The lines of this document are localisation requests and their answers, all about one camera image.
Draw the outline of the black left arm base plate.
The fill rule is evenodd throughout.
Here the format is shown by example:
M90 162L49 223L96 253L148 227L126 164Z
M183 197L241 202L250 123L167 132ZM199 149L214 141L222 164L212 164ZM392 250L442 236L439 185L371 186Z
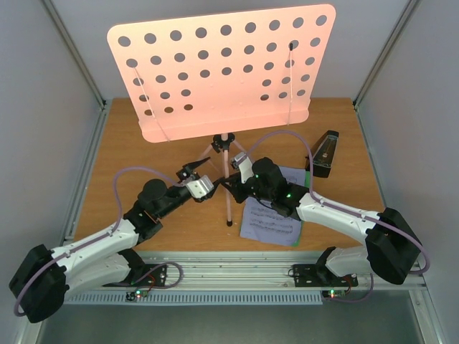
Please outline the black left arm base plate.
M114 282L104 287L150 287L165 285L167 266L160 264L145 264L135 269L121 282Z

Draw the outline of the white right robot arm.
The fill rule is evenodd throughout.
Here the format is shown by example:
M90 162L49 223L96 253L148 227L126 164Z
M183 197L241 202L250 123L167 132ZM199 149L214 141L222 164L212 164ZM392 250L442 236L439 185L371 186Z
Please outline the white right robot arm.
M360 243L326 249L316 263L322 283L332 284L348 274L374 273L401 285L410 274L421 252L420 241L397 210L365 211L327 199L287 181L269 158L251 161L240 153L230 164L235 173L222 184L237 203L254 198L285 218L320 224Z

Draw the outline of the pink music stand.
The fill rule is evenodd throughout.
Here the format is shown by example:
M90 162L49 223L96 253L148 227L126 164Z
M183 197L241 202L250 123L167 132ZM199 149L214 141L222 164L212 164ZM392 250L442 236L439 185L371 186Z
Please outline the pink music stand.
M143 139L302 123L331 36L330 4L118 24L107 41Z

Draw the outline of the white sheet music page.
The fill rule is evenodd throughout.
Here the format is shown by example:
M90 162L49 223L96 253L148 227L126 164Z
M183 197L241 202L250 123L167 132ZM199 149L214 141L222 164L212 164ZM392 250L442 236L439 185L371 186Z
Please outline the white sheet music page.
M271 209L268 201L258 202L249 197L245 201L240 226L240 237L265 244L291 247L292 226L290 220Z

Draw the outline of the green sheet music page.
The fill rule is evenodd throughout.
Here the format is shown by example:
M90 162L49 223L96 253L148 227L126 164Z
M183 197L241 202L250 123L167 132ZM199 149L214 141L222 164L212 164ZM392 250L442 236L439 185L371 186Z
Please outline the green sheet music page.
M287 180L298 184L300 186L305 186L306 188L310 187L310 172L300 168L288 168L287 170ZM296 247L299 245L301 240L301 232L303 227L303 222L295 219L290 220L290 225L292 226L292 243L290 244L292 247Z

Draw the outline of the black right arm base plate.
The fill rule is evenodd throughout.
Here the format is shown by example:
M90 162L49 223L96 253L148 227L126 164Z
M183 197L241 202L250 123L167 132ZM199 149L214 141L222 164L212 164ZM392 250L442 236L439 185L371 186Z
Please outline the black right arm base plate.
M357 287L357 277L350 274L337 277L325 267L316 264L294 264L288 272L296 287Z

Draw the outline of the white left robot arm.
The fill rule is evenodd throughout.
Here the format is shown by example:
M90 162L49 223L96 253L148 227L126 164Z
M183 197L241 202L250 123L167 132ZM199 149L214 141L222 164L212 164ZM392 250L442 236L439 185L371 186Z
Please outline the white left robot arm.
M187 163L177 172L178 181L152 170L132 208L118 211L115 223L71 244L29 250L9 282L15 296L13 312L39 323L56 313L63 302L79 291L116 283L137 285L146 273L141 258L133 251L162 227L161 220L188 200L211 197L214 184L196 169L206 158Z

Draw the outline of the black metronome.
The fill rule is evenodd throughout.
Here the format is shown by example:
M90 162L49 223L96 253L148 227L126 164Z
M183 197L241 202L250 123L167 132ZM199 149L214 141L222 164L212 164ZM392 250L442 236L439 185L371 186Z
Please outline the black metronome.
M339 139L339 132L327 130L313 145L312 166L313 175L328 178L332 169L333 157Z

